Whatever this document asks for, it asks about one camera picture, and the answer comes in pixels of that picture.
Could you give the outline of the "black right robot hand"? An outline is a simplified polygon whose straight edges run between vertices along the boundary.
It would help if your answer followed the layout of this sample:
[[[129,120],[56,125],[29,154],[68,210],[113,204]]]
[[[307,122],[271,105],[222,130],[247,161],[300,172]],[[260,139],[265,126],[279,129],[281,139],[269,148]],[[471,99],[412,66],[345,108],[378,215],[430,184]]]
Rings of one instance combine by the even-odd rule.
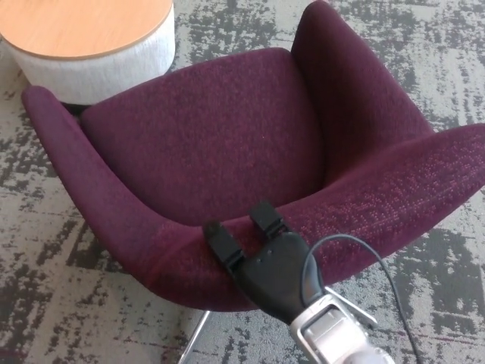
[[[308,244],[268,202],[249,213],[264,246],[252,257],[219,222],[203,227],[203,235],[236,285],[260,310],[290,325],[324,295],[321,272]]]

